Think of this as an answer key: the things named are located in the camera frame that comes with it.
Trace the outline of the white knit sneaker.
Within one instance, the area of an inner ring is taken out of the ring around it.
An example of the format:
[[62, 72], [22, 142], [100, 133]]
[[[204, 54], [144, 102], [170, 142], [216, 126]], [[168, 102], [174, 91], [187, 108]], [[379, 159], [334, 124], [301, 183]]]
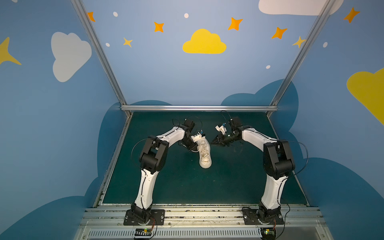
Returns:
[[197, 143], [200, 156], [199, 164], [203, 169], [208, 169], [212, 165], [210, 144], [205, 137], [202, 137]]

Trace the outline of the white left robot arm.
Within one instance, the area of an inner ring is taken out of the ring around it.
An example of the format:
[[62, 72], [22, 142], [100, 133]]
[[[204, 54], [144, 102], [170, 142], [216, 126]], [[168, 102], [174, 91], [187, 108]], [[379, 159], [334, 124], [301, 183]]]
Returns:
[[153, 191], [159, 172], [166, 163], [169, 148], [178, 142], [188, 150], [196, 150], [197, 144], [191, 136], [195, 123], [185, 120], [183, 124], [173, 126], [164, 134], [149, 136], [140, 154], [141, 181], [138, 195], [131, 205], [130, 213], [139, 224], [147, 224], [151, 218]]

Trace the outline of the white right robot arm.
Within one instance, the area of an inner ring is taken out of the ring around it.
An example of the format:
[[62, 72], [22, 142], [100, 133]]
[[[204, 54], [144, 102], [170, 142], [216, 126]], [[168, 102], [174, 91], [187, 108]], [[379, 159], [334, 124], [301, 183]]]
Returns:
[[281, 195], [290, 173], [296, 167], [289, 141], [278, 140], [251, 126], [244, 126], [238, 117], [215, 126], [215, 129], [219, 133], [211, 142], [212, 145], [224, 147], [243, 140], [263, 152], [263, 168], [267, 180], [257, 218], [263, 225], [281, 223]]

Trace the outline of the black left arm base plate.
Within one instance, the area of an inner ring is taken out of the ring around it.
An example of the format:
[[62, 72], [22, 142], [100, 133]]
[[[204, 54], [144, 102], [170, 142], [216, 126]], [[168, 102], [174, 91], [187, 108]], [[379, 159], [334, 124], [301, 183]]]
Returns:
[[165, 210], [139, 210], [137, 213], [133, 210], [126, 212], [123, 225], [124, 226], [162, 226], [165, 220]]

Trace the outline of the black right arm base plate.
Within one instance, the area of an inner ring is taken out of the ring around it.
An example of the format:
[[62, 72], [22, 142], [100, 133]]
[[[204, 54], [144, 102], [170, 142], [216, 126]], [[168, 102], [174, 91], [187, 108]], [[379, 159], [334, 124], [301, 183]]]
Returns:
[[280, 208], [268, 210], [243, 207], [242, 213], [245, 225], [284, 225], [285, 223]]

